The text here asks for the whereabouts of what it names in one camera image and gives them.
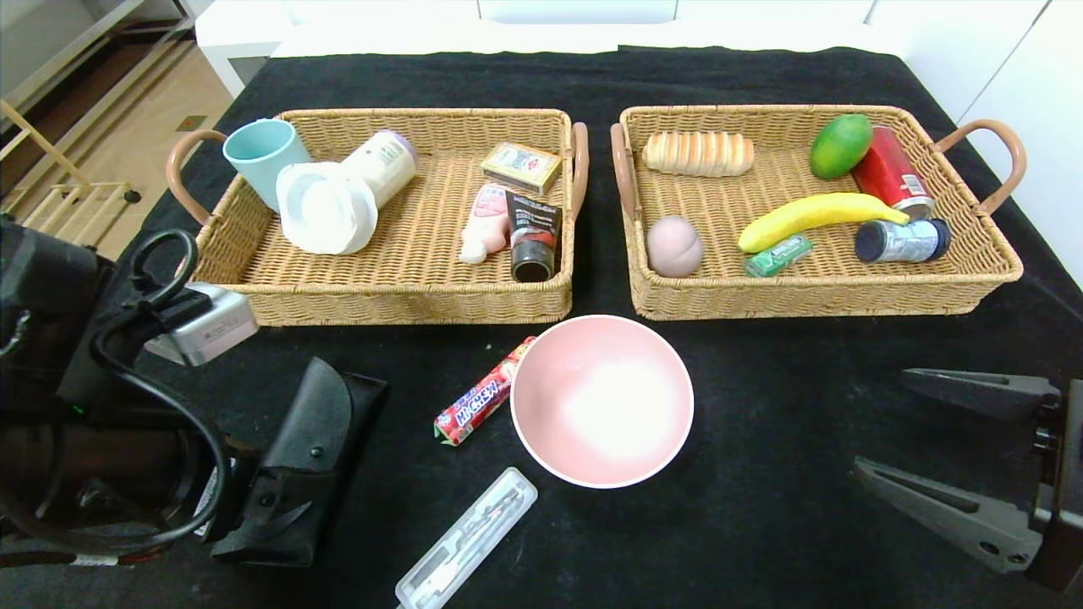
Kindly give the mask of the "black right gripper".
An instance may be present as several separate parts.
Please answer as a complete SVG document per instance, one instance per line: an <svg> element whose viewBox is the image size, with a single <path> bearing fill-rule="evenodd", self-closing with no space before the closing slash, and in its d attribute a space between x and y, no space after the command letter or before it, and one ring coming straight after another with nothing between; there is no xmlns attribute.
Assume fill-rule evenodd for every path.
<svg viewBox="0 0 1083 609"><path fill-rule="evenodd" d="M1064 592L1082 559L1080 387L1061 397L1048 379L986 371L904 370L902 381L921 396L992 419L1036 417L1033 452L1042 466L1031 517L1012 502L944 485L854 456L854 477L884 502L999 573L1021 572Z"/></svg>

